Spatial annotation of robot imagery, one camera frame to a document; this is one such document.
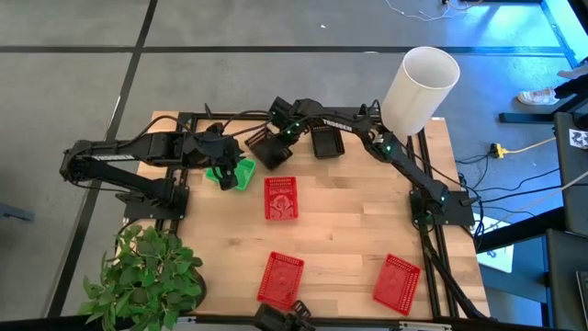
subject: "white bucket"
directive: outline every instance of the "white bucket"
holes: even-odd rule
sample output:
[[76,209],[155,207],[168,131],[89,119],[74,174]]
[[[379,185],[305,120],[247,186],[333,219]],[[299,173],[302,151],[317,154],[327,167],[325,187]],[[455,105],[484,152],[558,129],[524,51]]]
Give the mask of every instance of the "white bucket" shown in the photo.
[[413,48],[404,55],[381,105],[382,122],[399,138],[416,134],[459,80],[459,65],[444,51]]

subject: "sneaker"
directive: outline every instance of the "sneaker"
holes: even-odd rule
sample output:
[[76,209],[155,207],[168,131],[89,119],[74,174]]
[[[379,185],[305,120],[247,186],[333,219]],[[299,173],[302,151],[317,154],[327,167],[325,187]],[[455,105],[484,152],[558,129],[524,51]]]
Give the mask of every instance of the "sneaker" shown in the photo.
[[555,97],[553,88],[546,88],[538,91],[524,91],[520,92],[516,98],[526,105],[531,106],[549,106],[555,105],[560,101]]

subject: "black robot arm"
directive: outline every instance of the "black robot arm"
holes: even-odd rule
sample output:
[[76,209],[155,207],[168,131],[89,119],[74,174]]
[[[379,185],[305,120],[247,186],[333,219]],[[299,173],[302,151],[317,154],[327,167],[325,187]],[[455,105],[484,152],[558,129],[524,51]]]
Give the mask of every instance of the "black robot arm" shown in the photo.
[[[265,144],[267,148],[258,144],[252,150],[264,164],[275,167],[291,155],[281,150],[288,149],[296,143],[303,133],[309,131],[310,126],[329,125],[351,132],[361,140],[370,155],[380,162],[393,165],[420,190],[424,208],[428,212],[442,215],[449,194],[447,186],[430,178],[404,153],[401,142],[379,123],[379,116],[372,114],[373,110],[374,105],[371,107],[362,105],[356,114],[350,114],[337,108],[325,108],[311,99],[297,100],[290,105],[278,97],[270,112],[271,123],[279,129],[279,132],[273,134],[265,131],[268,136],[260,143]],[[267,149],[275,152],[265,153]]]
[[179,219],[186,209],[187,187],[177,186],[174,178],[149,179],[109,163],[143,161],[149,166],[173,169],[211,167],[220,189],[226,190],[237,185],[234,169],[243,159],[242,153],[238,142],[232,136],[223,136],[222,125],[214,123],[198,133],[144,133],[129,141],[114,142],[81,140],[64,152],[60,174],[77,186],[97,179],[127,188],[129,192],[117,194],[127,204],[125,217]]

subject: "green plant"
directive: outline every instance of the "green plant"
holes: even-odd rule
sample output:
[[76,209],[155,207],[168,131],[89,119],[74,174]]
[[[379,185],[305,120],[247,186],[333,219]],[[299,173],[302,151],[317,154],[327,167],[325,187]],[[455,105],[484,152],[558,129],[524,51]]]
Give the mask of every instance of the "green plant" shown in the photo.
[[131,330],[161,330],[174,327],[180,312],[197,307],[206,288],[194,267],[202,260],[183,247],[173,234],[142,230],[132,225],[117,235],[119,254],[102,256],[100,284],[84,277],[90,299],[79,314],[90,314],[86,323],[102,319],[102,328],[114,330],[117,317],[131,318]]

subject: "wooden tabletop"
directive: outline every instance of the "wooden tabletop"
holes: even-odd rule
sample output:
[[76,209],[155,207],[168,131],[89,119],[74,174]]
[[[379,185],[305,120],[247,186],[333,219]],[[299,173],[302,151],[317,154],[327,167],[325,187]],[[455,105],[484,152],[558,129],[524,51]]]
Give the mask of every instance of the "wooden tabletop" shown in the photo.
[[[175,111],[155,111],[177,117]],[[199,120],[204,131],[211,120]],[[227,133],[260,123],[235,120]],[[173,131],[175,122],[161,120],[150,132]],[[425,128],[433,166],[458,179],[445,120],[432,119]],[[178,236],[194,249],[204,266],[208,295],[199,314],[254,315],[257,292],[270,252],[303,259],[299,299],[315,317],[407,318],[374,302],[372,292],[385,256],[390,253],[421,267],[421,278],[408,318],[431,318],[421,242],[411,226],[408,192],[411,183],[393,166],[370,156],[359,139],[343,134],[345,154],[317,160],[310,135],[291,146],[293,154],[270,172],[258,162],[246,191],[221,191],[204,178],[204,170],[190,170],[187,214]],[[244,156],[255,160],[239,136]],[[419,151],[418,139],[415,151]],[[138,174],[165,176],[164,168],[140,164]],[[264,178],[294,176],[298,183],[300,216],[296,221],[269,222],[264,215]],[[450,189],[459,187],[442,177]],[[142,221],[143,226],[154,221]],[[445,226],[451,272],[476,307],[489,314],[480,268],[471,238],[457,226]],[[443,281],[436,275],[442,314],[448,315]]]

